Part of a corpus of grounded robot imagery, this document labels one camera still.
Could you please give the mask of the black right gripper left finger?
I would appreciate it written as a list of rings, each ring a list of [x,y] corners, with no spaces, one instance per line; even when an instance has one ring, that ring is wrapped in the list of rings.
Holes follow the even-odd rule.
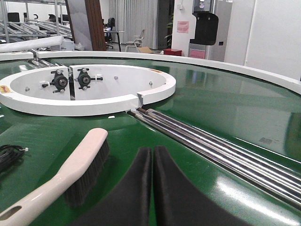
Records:
[[[118,184],[71,226],[147,226],[151,200],[152,154],[138,150]]]

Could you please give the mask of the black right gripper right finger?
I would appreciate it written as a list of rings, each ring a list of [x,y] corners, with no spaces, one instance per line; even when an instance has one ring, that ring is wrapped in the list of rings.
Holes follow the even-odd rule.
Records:
[[[154,148],[153,192],[158,226],[247,226],[201,193],[168,149]]]

